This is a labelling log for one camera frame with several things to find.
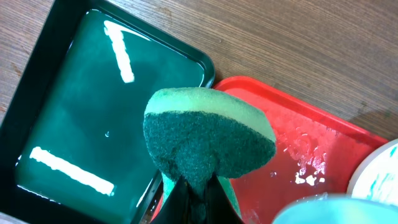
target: red tray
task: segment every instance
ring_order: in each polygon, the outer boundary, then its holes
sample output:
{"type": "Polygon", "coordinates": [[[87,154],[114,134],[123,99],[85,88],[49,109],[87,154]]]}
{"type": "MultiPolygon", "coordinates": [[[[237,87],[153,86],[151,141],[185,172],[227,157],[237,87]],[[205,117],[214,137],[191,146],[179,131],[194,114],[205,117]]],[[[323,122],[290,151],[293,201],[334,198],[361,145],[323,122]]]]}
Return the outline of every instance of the red tray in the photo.
{"type": "Polygon", "coordinates": [[[277,138],[267,165],[231,179],[245,223],[271,223],[304,197],[345,193],[357,166],[387,142],[253,78],[227,78],[215,89],[262,110],[277,138]]]}

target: wooden table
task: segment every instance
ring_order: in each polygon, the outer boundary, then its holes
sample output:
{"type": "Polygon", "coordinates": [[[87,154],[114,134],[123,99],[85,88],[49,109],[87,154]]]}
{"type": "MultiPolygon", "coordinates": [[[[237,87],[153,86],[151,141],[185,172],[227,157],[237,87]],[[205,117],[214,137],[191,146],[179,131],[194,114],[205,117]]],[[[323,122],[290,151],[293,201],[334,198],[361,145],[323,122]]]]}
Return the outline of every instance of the wooden table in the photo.
{"type": "MultiPolygon", "coordinates": [[[[52,2],[0,0],[0,120],[52,2]]],[[[111,2],[206,52],[218,79],[254,77],[398,138],[395,0],[111,2]]]]}

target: green scouring pad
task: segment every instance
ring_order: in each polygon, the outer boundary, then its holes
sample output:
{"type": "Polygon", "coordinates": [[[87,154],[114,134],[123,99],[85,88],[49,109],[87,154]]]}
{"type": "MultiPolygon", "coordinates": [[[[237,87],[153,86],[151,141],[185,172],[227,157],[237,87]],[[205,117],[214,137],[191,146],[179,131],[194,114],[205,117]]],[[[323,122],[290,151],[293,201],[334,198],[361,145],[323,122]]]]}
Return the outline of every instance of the green scouring pad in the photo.
{"type": "Polygon", "coordinates": [[[163,173],[165,199],[183,176],[198,197],[192,211],[198,220],[205,216],[200,200],[213,173],[239,214],[233,189],[221,177],[241,177],[275,154],[275,135],[261,110],[207,88],[157,91],[145,110],[144,136],[163,173]]]}

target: green water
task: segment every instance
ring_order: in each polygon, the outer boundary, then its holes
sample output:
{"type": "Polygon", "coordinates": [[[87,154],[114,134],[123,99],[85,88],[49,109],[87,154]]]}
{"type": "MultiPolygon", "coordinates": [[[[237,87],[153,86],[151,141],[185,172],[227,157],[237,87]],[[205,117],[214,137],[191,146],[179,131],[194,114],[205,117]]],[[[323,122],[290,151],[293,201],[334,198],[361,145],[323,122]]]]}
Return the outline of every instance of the green water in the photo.
{"type": "Polygon", "coordinates": [[[142,132],[150,96],[200,86],[203,68],[88,12],[16,167],[19,187],[107,223],[129,223],[156,168],[142,132]]]}

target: tray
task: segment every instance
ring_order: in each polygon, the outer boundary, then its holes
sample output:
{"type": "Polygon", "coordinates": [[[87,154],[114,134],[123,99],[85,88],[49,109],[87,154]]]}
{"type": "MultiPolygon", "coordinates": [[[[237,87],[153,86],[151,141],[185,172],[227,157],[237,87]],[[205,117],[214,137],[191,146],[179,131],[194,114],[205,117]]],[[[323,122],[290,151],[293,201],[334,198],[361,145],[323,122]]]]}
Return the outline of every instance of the tray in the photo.
{"type": "Polygon", "coordinates": [[[56,0],[0,127],[0,212],[138,223],[161,180],[142,132],[147,100],[214,76],[203,52],[107,1],[56,0]]]}
{"type": "Polygon", "coordinates": [[[277,137],[270,163],[231,179],[245,223],[271,223],[308,196],[345,193],[357,166],[387,142],[253,78],[227,78],[215,89],[263,110],[277,137]]]}

